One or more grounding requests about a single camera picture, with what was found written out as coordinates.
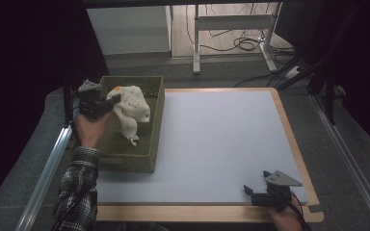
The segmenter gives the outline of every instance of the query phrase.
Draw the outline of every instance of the person's right hand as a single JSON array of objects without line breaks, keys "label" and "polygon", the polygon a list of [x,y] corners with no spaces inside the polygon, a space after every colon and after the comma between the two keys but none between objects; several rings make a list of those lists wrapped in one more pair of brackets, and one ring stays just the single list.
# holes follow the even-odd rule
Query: person's right hand
[{"label": "person's right hand", "polygon": [[79,136],[82,146],[97,148],[104,135],[107,121],[112,113],[113,112],[110,111],[99,119],[92,119],[79,114],[74,119],[77,135]]},{"label": "person's right hand", "polygon": [[[295,196],[292,197],[293,201],[291,203],[300,210],[300,202]],[[266,208],[266,210],[275,224],[277,231],[302,231],[299,218],[290,207],[286,206],[281,212],[278,212],[275,208]]]}]

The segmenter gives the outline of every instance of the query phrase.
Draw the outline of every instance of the plaid shirt sleeve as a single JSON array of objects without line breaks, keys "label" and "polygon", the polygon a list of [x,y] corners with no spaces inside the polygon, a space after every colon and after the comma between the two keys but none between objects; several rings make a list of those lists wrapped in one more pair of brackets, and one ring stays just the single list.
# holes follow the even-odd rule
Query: plaid shirt sleeve
[{"label": "plaid shirt sleeve", "polygon": [[88,147],[74,150],[73,160],[60,182],[59,199],[53,210],[56,219],[54,227],[58,225],[56,230],[94,230],[98,154],[98,150]]}]

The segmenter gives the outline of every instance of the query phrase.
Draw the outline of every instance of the crumpled white cloth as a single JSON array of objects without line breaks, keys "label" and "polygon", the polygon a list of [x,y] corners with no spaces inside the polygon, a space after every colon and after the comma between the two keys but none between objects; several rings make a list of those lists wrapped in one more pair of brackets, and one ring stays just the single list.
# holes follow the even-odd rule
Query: crumpled white cloth
[{"label": "crumpled white cloth", "polygon": [[137,145],[137,122],[149,122],[150,108],[146,104],[143,92],[139,87],[115,87],[107,94],[107,99],[120,94],[120,102],[114,105],[113,111],[119,118],[120,131],[133,145]]}]

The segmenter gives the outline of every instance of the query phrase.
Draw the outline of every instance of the wooden floor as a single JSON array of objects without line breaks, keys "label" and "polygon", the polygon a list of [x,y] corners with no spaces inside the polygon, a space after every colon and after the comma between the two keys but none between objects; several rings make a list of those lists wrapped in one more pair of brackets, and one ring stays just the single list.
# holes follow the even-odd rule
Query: wooden floor
[{"label": "wooden floor", "polygon": [[[276,3],[247,3],[247,4],[208,4],[199,5],[199,16],[205,15],[238,15],[238,14],[264,14],[272,13],[276,7]],[[193,56],[194,37],[194,17],[195,6],[174,6],[172,20],[172,56],[173,57],[189,57]],[[241,48],[234,47],[234,41],[241,36],[250,39],[259,39],[261,32],[258,30],[234,30],[234,31],[203,31],[199,32],[199,44],[210,46],[215,49],[206,47],[200,48],[201,55],[225,55],[225,54],[249,54],[260,53],[257,43],[243,45],[244,48],[254,48],[252,51],[245,51]],[[276,34],[272,36],[271,45],[274,47],[291,47],[284,39]]]}]

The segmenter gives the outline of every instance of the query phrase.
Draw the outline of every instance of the green bin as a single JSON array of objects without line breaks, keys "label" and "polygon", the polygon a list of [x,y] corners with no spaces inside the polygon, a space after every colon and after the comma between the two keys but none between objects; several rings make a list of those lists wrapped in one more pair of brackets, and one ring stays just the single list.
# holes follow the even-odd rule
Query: green bin
[{"label": "green bin", "polygon": [[99,169],[108,171],[154,172],[158,153],[162,113],[164,109],[164,80],[161,76],[104,76],[100,85],[105,96],[116,86],[137,86],[143,91],[150,108],[149,122],[138,122],[137,146],[119,131],[119,119],[112,116],[101,143]]}]

